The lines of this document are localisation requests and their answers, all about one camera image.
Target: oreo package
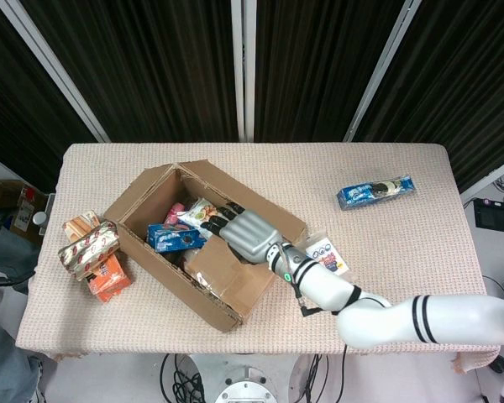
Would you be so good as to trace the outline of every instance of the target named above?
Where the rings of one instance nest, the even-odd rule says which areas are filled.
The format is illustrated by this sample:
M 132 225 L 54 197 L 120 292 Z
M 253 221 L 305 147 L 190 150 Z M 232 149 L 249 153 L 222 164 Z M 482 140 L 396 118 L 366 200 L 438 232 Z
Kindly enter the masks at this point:
M 390 200 L 415 190 L 411 176 L 400 176 L 388 181 L 366 182 L 345 187 L 338 193 L 338 202 L 342 210 L 349 210 Z
M 201 248 L 207 241 L 197 229 L 185 224 L 150 224 L 147 242 L 156 252 Z

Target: jeans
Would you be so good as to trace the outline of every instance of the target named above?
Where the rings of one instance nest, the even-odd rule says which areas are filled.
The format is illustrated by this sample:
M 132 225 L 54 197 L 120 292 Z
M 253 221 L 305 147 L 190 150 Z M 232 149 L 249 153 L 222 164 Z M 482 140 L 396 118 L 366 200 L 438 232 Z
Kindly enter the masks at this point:
M 0 231 L 0 271 L 11 277 L 27 274 L 37 265 L 39 248 L 10 233 Z M 17 288 L 26 293 L 26 285 Z M 39 360 L 28 357 L 15 346 L 13 338 L 0 326 L 0 403 L 24 403 L 30 400 L 39 378 Z

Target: table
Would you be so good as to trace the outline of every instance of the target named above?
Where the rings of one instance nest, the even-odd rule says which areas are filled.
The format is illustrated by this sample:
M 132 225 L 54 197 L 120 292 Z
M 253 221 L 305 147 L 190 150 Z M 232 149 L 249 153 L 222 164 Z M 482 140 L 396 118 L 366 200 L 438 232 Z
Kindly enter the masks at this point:
M 73 280 L 56 252 L 61 224 L 102 214 L 144 169 L 209 159 L 238 181 L 326 229 L 363 290 L 392 303 L 426 294 L 484 294 L 470 230 L 446 150 L 435 144 L 76 144 L 64 155 L 56 199 L 30 281 L 17 345 L 57 353 L 342 353 L 327 312 L 302 318 L 291 287 L 277 279 L 249 320 L 229 333 L 211 328 L 132 259 L 134 283 L 102 304 Z M 409 174 L 417 192 L 353 211 L 340 188 Z M 472 352 L 488 364 L 497 346 L 397 343 L 364 353 Z

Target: cardboard box on floor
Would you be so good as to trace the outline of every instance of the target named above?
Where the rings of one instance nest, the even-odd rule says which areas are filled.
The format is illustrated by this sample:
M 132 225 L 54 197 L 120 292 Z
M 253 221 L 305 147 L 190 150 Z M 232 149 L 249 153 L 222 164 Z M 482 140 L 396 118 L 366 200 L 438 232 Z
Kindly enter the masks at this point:
M 157 254 L 145 243 L 148 224 L 163 222 L 171 206 L 187 196 L 204 197 L 217 207 L 236 202 L 260 214 L 290 242 L 303 235 L 306 224 L 207 160 L 144 170 L 105 212 L 105 218 L 117 223 L 120 248 L 128 256 L 211 326 L 227 332 L 245 321 L 274 275 L 267 264 L 239 262 L 228 245 L 213 235 L 188 267 L 218 291 L 215 296 Z
M 43 237 L 32 222 L 32 216 L 44 211 L 46 202 L 47 195 L 22 181 L 0 180 L 0 207 L 18 207 L 8 225 L 9 231 L 36 245 L 43 243 Z

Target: white robotic arm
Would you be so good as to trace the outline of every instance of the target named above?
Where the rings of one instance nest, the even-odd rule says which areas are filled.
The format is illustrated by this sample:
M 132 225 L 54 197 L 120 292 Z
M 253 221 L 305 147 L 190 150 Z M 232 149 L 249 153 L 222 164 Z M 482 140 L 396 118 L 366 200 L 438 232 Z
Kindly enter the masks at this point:
M 228 242 L 250 263 L 269 262 L 291 283 L 306 316 L 337 313 L 341 338 L 351 348 L 399 342 L 504 345 L 504 300 L 492 296 L 416 296 L 395 306 L 363 292 L 308 258 L 263 218 L 235 203 L 220 207 L 222 217 L 202 226 Z M 300 296 L 318 308 L 306 308 Z M 501 394 L 504 403 L 504 389 Z

